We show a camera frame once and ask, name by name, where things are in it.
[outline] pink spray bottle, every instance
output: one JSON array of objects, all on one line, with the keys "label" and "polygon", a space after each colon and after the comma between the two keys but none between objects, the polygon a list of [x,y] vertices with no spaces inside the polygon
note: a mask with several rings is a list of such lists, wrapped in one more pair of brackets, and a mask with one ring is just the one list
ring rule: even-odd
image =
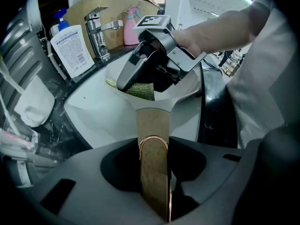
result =
[{"label": "pink spray bottle", "polygon": [[134,14],[137,15],[139,18],[140,16],[139,7],[131,7],[127,10],[128,17],[127,22],[124,28],[124,44],[125,45],[135,45],[139,44],[138,34],[133,31],[133,27],[135,26]]}]

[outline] white sink basin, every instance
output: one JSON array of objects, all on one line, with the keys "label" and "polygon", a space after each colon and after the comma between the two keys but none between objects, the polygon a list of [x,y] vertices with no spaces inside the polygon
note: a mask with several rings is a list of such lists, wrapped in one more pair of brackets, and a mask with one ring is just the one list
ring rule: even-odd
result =
[{"label": "white sink basin", "polygon": [[[113,63],[125,64],[130,54]],[[135,111],[125,98],[106,85],[105,72],[106,67],[94,74],[64,104],[72,123],[93,148],[137,137]],[[170,135],[196,141],[200,110],[201,97],[178,102],[171,111]]]}]

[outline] white bottle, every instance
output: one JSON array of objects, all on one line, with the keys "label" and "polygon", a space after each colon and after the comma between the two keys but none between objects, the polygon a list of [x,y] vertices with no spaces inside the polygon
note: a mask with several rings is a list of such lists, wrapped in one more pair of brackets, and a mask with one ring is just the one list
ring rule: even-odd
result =
[{"label": "white bottle", "polygon": [[81,25],[62,28],[50,42],[71,78],[95,64],[85,45]]}]

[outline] chrome faucet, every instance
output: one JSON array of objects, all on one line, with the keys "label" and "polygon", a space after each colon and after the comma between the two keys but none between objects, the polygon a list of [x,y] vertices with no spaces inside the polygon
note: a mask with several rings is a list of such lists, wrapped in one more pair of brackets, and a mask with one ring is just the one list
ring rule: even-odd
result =
[{"label": "chrome faucet", "polygon": [[87,14],[84,18],[84,20],[86,21],[85,26],[88,31],[90,42],[92,44],[96,58],[100,58],[101,60],[104,61],[109,60],[110,54],[106,48],[103,31],[107,29],[116,30],[119,29],[120,27],[123,27],[122,20],[112,21],[101,26],[100,12],[102,12],[107,8],[109,8],[109,6],[97,7],[89,14]]}]

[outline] white cloth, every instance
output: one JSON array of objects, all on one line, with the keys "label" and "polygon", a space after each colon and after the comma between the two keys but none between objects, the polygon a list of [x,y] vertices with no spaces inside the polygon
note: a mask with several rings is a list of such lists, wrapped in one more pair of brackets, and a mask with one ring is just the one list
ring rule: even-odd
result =
[{"label": "white cloth", "polygon": [[297,40],[272,0],[256,0],[270,16],[244,61],[227,84],[244,148],[270,130],[300,120],[300,65]]}]

